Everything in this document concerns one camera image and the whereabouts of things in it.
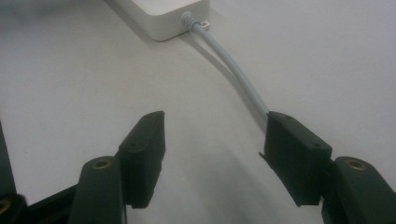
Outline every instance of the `cable strain relief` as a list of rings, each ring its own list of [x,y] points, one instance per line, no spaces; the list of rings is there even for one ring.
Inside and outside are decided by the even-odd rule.
[[[200,22],[198,22],[198,20],[196,20],[193,16],[192,13],[190,12],[185,12],[182,16],[181,16],[181,22],[183,23],[183,25],[188,28],[189,30],[192,31],[192,28],[195,24],[201,25]]]

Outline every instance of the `power adapter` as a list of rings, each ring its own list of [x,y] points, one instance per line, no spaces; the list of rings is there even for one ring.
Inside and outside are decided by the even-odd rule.
[[[164,41],[183,34],[188,29],[181,22],[182,15],[191,12],[208,29],[209,0],[114,0],[146,34]]]

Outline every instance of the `white cable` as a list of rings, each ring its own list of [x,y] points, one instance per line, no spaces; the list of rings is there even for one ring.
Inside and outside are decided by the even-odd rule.
[[[202,28],[201,23],[198,22],[190,12],[184,13],[181,21],[185,27],[198,34],[206,42],[206,44],[209,45],[219,55],[225,64],[227,64],[228,68],[230,68],[244,89],[251,103],[253,103],[253,105],[256,107],[261,117],[264,120],[267,120],[267,114],[269,112],[268,107],[264,104],[262,98],[260,98],[253,85],[250,83],[244,72],[241,70],[238,64],[236,64],[233,58],[210,34],[207,33],[204,28]]]

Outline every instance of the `brass insert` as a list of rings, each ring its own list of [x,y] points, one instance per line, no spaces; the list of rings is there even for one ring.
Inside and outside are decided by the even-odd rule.
[[[367,166],[361,163],[360,161],[355,160],[347,160],[346,165],[354,170],[364,171],[367,170]]]
[[[11,206],[11,202],[7,199],[0,201],[0,215],[5,213],[8,208]]]
[[[110,165],[111,165],[111,160],[99,160],[93,164],[92,168],[95,170],[103,170],[109,167]]]

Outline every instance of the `white table surface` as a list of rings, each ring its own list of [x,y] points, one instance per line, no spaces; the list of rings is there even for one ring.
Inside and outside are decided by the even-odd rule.
[[[209,31],[275,111],[396,189],[396,1],[212,0]],[[150,206],[130,223],[322,223],[258,152],[265,123],[197,36],[150,40],[111,0],[0,3],[0,119],[29,204],[165,112]]]

